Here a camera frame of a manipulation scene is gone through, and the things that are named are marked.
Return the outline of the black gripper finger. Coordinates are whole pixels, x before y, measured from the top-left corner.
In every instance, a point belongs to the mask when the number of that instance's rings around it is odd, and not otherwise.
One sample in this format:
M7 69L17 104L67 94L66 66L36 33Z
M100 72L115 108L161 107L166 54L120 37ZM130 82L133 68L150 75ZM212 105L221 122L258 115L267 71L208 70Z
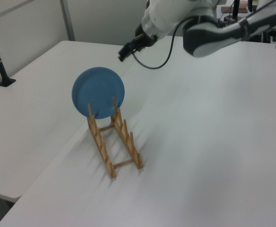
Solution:
M131 47L129 45L123 46L118 52L118 55L118 58L127 58L129 55L131 55Z
M131 56L133 52L126 52L126 53L119 53L119 60L123 62L126 60L129 56Z

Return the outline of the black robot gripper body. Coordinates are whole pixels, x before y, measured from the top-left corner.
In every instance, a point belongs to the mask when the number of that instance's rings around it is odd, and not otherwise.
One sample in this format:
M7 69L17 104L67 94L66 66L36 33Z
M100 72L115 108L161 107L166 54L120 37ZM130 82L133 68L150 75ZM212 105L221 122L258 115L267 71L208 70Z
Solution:
M157 37L148 37L146 34L137 35L132 41L125 45L126 53L141 51L145 47L151 47L157 42Z

